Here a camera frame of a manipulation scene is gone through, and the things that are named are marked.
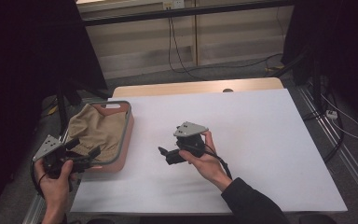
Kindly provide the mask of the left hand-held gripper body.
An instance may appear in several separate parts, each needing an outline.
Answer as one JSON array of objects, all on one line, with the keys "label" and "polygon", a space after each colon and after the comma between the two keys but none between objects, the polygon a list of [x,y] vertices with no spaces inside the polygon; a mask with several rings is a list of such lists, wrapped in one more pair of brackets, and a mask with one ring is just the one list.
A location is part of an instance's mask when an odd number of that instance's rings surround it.
[{"label": "left hand-held gripper body", "polygon": [[44,169],[52,178],[60,176],[62,166],[68,160],[74,163],[73,173],[83,173],[91,167],[91,160],[87,158],[87,155],[80,155],[73,150],[66,150],[64,144],[57,138],[48,135],[33,157],[33,161],[43,160]]}]

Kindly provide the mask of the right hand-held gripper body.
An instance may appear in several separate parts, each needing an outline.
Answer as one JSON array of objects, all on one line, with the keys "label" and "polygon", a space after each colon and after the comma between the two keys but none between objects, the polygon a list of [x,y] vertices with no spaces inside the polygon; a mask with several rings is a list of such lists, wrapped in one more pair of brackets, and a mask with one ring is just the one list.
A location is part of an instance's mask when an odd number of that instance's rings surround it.
[{"label": "right hand-held gripper body", "polygon": [[185,121],[176,128],[174,136],[177,138],[176,145],[187,150],[195,157],[201,157],[205,152],[205,143],[201,134],[208,131],[208,128],[196,123]]}]

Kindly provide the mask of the tan pants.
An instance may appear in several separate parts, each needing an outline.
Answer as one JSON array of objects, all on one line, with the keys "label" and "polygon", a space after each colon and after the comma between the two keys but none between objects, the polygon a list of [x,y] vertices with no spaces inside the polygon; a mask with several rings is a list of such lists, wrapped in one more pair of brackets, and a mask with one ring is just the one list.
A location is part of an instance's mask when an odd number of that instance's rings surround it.
[{"label": "tan pants", "polygon": [[69,121],[68,139],[79,140],[72,150],[79,155],[87,155],[99,147],[101,153],[95,160],[111,161],[118,155],[125,124],[125,112],[103,115],[93,105],[87,104]]}]

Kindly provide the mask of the pink storage box grey rim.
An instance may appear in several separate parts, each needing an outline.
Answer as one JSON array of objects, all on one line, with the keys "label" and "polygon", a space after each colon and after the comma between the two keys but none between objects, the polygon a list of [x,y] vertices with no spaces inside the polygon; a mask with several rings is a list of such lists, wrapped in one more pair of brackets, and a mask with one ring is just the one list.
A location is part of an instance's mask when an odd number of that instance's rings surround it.
[{"label": "pink storage box grey rim", "polygon": [[118,155],[111,161],[91,160],[91,167],[87,169],[89,173],[117,173],[125,165],[131,132],[134,124],[134,117],[131,111],[131,104],[127,101],[111,101],[89,103],[93,105],[101,114],[112,115],[118,112],[126,113],[126,124],[123,130],[121,141],[118,145]]}]

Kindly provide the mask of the person's right hand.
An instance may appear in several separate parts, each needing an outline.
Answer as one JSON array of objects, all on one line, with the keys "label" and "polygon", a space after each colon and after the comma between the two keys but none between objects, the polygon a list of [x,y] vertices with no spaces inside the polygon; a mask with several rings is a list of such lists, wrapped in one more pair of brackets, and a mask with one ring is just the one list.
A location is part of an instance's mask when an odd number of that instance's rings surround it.
[{"label": "person's right hand", "polygon": [[179,155],[188,163],[193,164],[198,172],[205,179],[214,184],[221,192],[232,183],[232,179],[227,176],[217,158],[208,154],[197,158],[186,150],[180,150]]}]

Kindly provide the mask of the person's left hand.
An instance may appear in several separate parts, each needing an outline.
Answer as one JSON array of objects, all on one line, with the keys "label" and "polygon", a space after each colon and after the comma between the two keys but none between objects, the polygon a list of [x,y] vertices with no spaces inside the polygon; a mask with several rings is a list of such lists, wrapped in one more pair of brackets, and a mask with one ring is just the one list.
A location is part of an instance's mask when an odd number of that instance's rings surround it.
[{"label": "person's left hand", "polygon": [[69,199],[69,179],[75,179],[71,174],[73,168],[71,160],[66,161],[62,166],[61,174],[57,179],[50,178],[40,159],[34,165],[38,184],[42,189],[46,202],[45,214],[64,214]]}]

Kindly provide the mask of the black metal stand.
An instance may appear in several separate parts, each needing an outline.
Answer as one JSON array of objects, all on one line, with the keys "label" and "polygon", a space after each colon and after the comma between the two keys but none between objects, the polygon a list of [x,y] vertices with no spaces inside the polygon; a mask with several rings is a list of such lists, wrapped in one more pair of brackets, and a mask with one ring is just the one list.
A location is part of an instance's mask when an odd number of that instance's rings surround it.
[{"label": "black metal stand", "polygon": [[[282,68],[278,69],[272,75],[267,75],[267,77],[281,77],[289,71],[294,71],[294,69],[301,65],[307,57],[313,58],[310,49],[306,49],[304,52],[301,52],[290,63],[284,64]],[[316,120],[325,131],[327,137],[332,141],[334,147],[323,156],[324,163],[327,164],[340,150],[344,140],[344,132],[336,131],[332,127],[332,123],[328,121],[328,118],[325,115],[325,111],[327,110],[326,104],[329,103],[329,100],[323,101],[324,95],[322,94],[320,62],[318,60],[313,60],[313,68],[310,73],[310,85],[312,86],[312,92],[309,92],[308,89],[300,90],[300,93],[303,96],[312,96],[309,100],[310,112],[303,116],[302,119],[304,121]]]},{"label": "black metal stand", "polygon": [[66,113],[65,100],[68,100],[71,105],[79,105],[82,102],[82,98],[77,93],[78,90],[84,90],[104,100],[107,100],[109,98],[109,95],[107,93],[94,89],[84,83],[78,82],[71,78],[59,81],[56,85],[56,90],[61,123],[60,135],[63,135],[64,131],[68,127],[68,117]]}]

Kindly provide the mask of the white table mat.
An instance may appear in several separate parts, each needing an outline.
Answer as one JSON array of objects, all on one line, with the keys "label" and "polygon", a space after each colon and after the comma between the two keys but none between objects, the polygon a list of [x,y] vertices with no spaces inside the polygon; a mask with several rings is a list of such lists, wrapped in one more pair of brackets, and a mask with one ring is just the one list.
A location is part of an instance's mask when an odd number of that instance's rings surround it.
[{"label": "white table mat", "polygon": [[219,190],[183,162],[169,165],[177,126],[208,127],[231,174],[284,212],[344,212],[346,204],[288,90],[131,97],[134,125],[124,168],[86,173],[71,210],[122,215],[225,215]]}]

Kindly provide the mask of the black curtain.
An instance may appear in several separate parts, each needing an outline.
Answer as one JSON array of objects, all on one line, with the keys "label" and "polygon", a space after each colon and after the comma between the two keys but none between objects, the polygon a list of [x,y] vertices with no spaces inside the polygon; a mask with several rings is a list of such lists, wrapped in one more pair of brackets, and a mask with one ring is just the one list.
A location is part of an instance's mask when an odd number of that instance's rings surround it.
[{"label": "black curtain", "polygon": [[0,195],[25,157],[43,100],[106,83],[77,0],[0,0]]},{"label": "black curtain", "polygon": [[282,62],[307,49],[358,113],[358,0],[295,0]]}]

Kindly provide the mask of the black horizontal bar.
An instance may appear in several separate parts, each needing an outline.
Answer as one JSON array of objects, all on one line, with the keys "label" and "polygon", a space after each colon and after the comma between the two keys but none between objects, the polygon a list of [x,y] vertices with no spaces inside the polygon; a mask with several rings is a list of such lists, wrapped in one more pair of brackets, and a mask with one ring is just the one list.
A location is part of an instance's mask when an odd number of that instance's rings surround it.
[{"label": "black horizontal bar", "polygon": [[161,11],[153,11],[153,12],[135,13],[130,15],[93,17],[89,19],[83,19],[83,24],[85,26],[96,26],[96,25],[106,25],[106,24],[114,24],[114,23],[122,23],[122,22],[149,21],[149,20],[168,19],[168,18],[176,18],[176,17],[184,17],[184,16],[264,9],[264,8],[271,8],[271,7],[288,7],[288,6],[293,6],[295,2],[296,0],[257,0],[247,3],[225,4],[225,5],[207,6],[207,7],[189,7],[189,8],[182,8],[182,9],[169,9],[169,10],[161,10]]}]

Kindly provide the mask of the white wall socket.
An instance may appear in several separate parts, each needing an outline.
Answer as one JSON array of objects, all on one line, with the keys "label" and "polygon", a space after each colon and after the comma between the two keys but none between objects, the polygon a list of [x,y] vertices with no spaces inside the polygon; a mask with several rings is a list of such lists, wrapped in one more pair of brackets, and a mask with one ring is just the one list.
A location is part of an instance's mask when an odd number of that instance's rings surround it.
[{"label": "white wall socket", "polygon": [[164,0],[162,2],[163,8],[165,10],[168,9],[181,9],[185,7],[184,0]]}]

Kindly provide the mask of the metal floor rail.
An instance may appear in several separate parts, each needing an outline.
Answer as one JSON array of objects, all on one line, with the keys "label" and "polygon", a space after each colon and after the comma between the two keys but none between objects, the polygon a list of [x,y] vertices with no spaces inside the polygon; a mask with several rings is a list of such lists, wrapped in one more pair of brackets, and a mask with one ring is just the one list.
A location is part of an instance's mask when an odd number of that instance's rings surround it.
[{"label": "metal floor rail", "polygon": [[314,97],[308,89],[297,88],[301,97],[310,109],[310,114],[306,119],[316,119],[321,126],[324,134],[333,145],[333,149],[323,156],[324,162],[329,163],[336,155],[340,157],[354,181],[358,186],[358,161],[351,154],[350,149],[344,144],[345,137],[358,140],[358,136],[347,132],[342,126],[342,118],[346,117],[351,119],[358,125],[358,121],[351,116],[340,110],[332,101],[325,96],[321,96],[322,102],[327,104],[327,108],[332,108],[332,111],[320,112],[314,102]]}]

